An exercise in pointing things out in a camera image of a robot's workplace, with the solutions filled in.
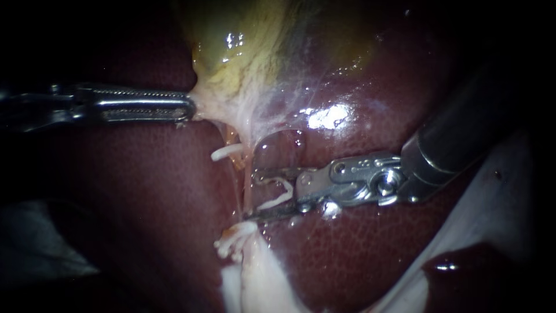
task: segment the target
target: white membrane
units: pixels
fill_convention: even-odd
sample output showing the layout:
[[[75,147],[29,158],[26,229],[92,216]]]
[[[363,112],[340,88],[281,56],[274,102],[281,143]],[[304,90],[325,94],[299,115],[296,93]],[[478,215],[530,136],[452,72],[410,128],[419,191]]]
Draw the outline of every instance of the white membrane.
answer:
[[[288,200],[290,200],[291,198],[294,197],[294,186],[292,186],[289,181],[287,181],[287,180],[285,180],[281,177],[274,177],[274,178],[271,178],[271,179],[265,179],[262,182],[267,184],[267,183],[270,183],[271,181],[278,181],[278,182],[282,183],[282,185],[286,189],[286,192],[279,195],[275,199],[268,200],[268,201],[264,202],[263,204],[259,205],[257,207],[258,210],[265,210],[265,209],[272,208],[272,207],[277,206],[280,203],[286,202],[286,201],[288,201]]]
[[[243,145],[242,144],[231,144],[231,145],[227,145],[224,148],[220,148],[216,151],[214,151],[211,155],[210,158],[216,162],[219,161],[221,159],[224,159],[225,157],[227,157],[228,155],[235,153],[235,152],[242,152],[243,151]]]
[[[215,246],[231,247],[227,258],[242,254],[242,260],[221,270],[222,296],[226,312],[309,313],[301,303],[276,256],[259,233],[257,225],[246,221],[225,231]]]
[[[516,262],[526,261],[531,255],[531,174],[525,134],[496,146],[434,239],[370,312],[423,312],[428,284],[421,266],[441,253],[487,242]]]

